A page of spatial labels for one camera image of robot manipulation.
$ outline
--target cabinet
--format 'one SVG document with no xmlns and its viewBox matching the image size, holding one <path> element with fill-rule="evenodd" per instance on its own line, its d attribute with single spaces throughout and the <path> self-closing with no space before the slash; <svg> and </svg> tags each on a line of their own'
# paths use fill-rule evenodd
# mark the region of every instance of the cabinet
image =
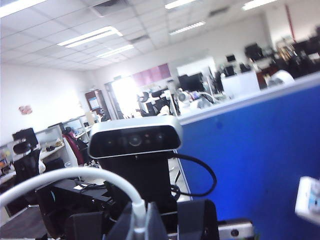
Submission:
<svg viewBox="0 0 320 240">
<path fill-rule="evenodd" d="M 91 111 L 101 115 L 100 110 L 105 111 L 105 116 L 108 120 L 111 120 L 104 96 L 101 90 L 93 90 L 85 93 L 85 98 Z"/>
</svg>

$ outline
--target ceiling vent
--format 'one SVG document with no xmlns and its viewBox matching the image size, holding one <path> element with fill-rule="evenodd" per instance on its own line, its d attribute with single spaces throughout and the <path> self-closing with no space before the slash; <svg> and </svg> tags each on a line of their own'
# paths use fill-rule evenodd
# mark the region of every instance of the ceiling vent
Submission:
<svg viewBox="0 0 320 240">
<path fill-rule="evenodd" d="M 229 10 L 229 6 L 226 6 L 226 7 L 222 7 L 222 8 L 219 8 L 219 9 L 216 9 L 216 10 L 213 10 L 209 13 L 209 18 L 212 18 L 212 17 L 215 17 L 216 15 L 218 14 L 223 14 L 225 12 L 227 12 Z"/>
<path fill-rule="evenodd" d="M 98 16 L 104 17 L 117 11 L 129 7 L 127 0 L 108 0 L 98 5 L 92 6 L 90 9 Z"/>
<path fill-rule="evenodd" d="M 143 40 L 146 40 L 146 39 L 149 39 L 150 37 L 148 35 L 143 35 L 143 36 L 139 36 L 139 37 L 136 37 L 134 39 L 131 39 L 129 40 L 129 42 L 131 44 L 136 44 L 137 42 L 140 42 L 140 41 L 143 41 Z"/>
</svg>

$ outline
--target silver camera casing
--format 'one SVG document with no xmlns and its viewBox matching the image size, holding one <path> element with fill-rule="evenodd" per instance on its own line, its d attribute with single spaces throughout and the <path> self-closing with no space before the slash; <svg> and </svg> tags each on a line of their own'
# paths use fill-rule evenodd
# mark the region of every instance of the silver camera casing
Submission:
<svg viewBox="0 0 320 240">
<path fill-rule="evenodd" d="M 144 152 L 132 152 L 127 154 L 119 154 L 111 155 L 111 156 L 101 156 L 95 157 L 92 155 L 92 139 L 96 134 L 111 132 L 115 130 L 127 130 L 127 129 L 135 129 L 139 128 L 140 130 L 145 128 L 147 131 L 149 127 L 170 127 L 174 129 L 176 135 L 180 140 L 180 145 L 176 148 L 171 149 L 161 149 L 155 151 L 144 151 Z M 178 149 L 183 143 L 183 128 L 179 123 L 179 120 L 175 116 L 164 115 L 164 116 L 148 116 L 142 118 L 129 118 L 129 119 L 119 119 L 112 121 L 105 121 L 95 123 L 91 128 L 91 140 L 88 146 L 88 155 L 93 159 L 104 159 L 104 158 L 113 158 L 120 156 L 129 156 L 129 155 L 140 155 L 140 154 L 149 154 L 149 153 L 158 153 L 158 152 L 167 152 L 172 151 L 174 149 Z"/>
</svg>

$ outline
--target white cable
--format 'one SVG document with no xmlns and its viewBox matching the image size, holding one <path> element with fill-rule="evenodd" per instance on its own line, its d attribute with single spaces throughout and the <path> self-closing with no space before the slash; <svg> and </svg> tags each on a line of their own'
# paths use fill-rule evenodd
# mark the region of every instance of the white cable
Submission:
<svg viewBox="0 0 320 240">
<path fill-rule="evenodd" d="M 68 167 L 59 170 L 50 171 L 33 178 L 30 178 L 8 191 L 0 195 L 0 207 L 12 202 L 14 199 L 28 193 L 35 188 L 44 184 L 55 182 L 58 180 L 74 177 L 95 177 L 97 179 L 104 179 L 107 182 L 114 184 L 122 191 L 124 191 L 132 201 L 132 212 L 135 215 L 136 227 L 143 229 L 145 227 L 146 208 L 145 201 L 141 198 L 134 186 L 123 177 L 103 169 L 95 167 Z"/>
</svg>

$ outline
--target paper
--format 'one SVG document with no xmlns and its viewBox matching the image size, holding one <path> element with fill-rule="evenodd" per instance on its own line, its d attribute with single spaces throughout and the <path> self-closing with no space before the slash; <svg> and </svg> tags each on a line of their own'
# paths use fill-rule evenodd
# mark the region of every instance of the paper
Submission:
<svg viewBox="0 0 320 240">
<path fill-rule="evenodd" d="M 73 189 L 81 190 L 81 189 L 83 189 L 83 187 L 80 186 L 80 185 L 77 185 L 77 186 L 75 186 Z"/>
</svg>

